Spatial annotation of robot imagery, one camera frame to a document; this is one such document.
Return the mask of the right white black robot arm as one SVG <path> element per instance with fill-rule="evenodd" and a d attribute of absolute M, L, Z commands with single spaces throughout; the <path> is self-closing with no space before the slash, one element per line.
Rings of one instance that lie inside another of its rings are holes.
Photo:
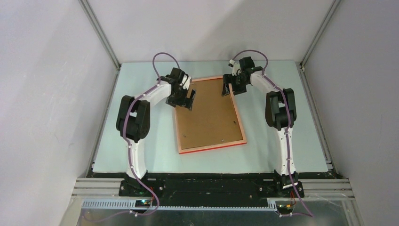
<path fill-rule="evenodd" d="M 252 85 L 265 94 L 265 120 L 269 127 L 275 129 L 279 142 L 279 160 L 274 171 L 273 189 L 276 195 L 285 197 L 298 184 L 292 159 L 292 132 L 297 117 L 295 93 L 291 88 L 281 88 L 268 78 L 265 69 L 255 66 L 249 56 L 239 61 L 232 59 L 228 66 L 232 68 L 232 72 L 223 75 L 223 97 L 245 93 L 247 85 Z"/>

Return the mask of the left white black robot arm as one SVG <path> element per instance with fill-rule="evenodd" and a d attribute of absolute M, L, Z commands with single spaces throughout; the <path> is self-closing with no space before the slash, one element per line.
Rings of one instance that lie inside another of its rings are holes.
<path fill-rule="evenodd" d="M 192 110 L 196 95 L 190 89 L 192 77 L 179 68 L 160 76 L 155 85 L 136 96 L 123 96 L 116 121 L 116 129 L 128 146 L 127 175 L 134 178 L 130 189 L 137 196 L 147 194 L 149 184 L 142 178 L 147 173 L 144 159 L 144 141 L 151 126 L 151 108 L 163 99 L 172 107 L 183 107 Z"/>

